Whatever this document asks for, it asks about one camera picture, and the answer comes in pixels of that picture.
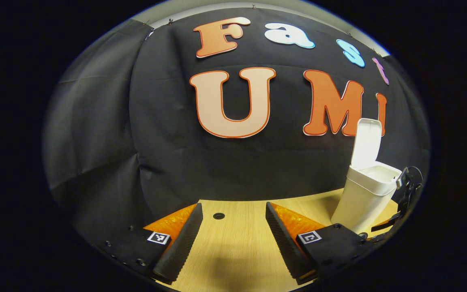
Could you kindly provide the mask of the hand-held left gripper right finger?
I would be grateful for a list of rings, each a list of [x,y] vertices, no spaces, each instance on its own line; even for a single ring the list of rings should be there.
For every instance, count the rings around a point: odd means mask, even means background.
[[[272,202],[266,203],[266,221],[298,284],[333,277],[363,259],[386,238],[386,234],[357,234],[339,223],[324,226]]]

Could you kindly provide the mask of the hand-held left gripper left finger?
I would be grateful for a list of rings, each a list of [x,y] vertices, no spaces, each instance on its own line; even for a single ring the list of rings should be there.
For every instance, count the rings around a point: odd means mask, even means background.
[[[172,284],[185,265],[203,221],[201,203],[155,218],[145,204],[94,216],[92,242],[120,268],[141,279]]]

